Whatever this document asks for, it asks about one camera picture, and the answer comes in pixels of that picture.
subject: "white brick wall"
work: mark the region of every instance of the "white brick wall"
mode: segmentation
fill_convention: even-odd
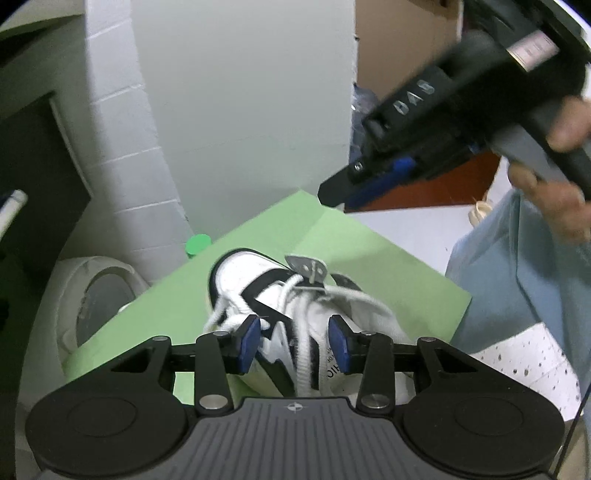
[[[62,257],[107,255],[153,283],[185,261],[193,233],[158,143],[129,1],[87,0],[86,12],[0,69],[0,118],[55,91],[93,194]]]

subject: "green bottle cap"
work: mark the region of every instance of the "green bottle cap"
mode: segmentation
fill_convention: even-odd
[[[185,253],[189,258],[193,258],[211,244],[212,239],[209,238],[209,235],[205,235],[203,233],[200,233],[199,235],[193,235],[185,244]]]

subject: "logo on platform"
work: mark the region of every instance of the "logo on platform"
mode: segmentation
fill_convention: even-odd
[[[287,410],[292,411],[293,413],[298,413],[299,411],[303,410],[305,406],[295,401],[286,406],[286,408]]]

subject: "white container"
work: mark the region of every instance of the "white container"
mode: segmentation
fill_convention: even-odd
[[[133,267],[113,258],[71,258],[56,263],[22,366],[15,418],[18,480],[31,478],[37,469],[24,433],[32,407],[66,383],[62,363],[67,356],[147,289]]]

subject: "light blue jeans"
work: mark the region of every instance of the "light blue jeans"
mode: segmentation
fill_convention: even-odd
[[[452,345],[474,353],[544,322],[584,394],[591,381],[591,244],[562,243],[513,190],[456,244],[446,275],[472,294]],[[591,433],[591,414],[584,419]]]

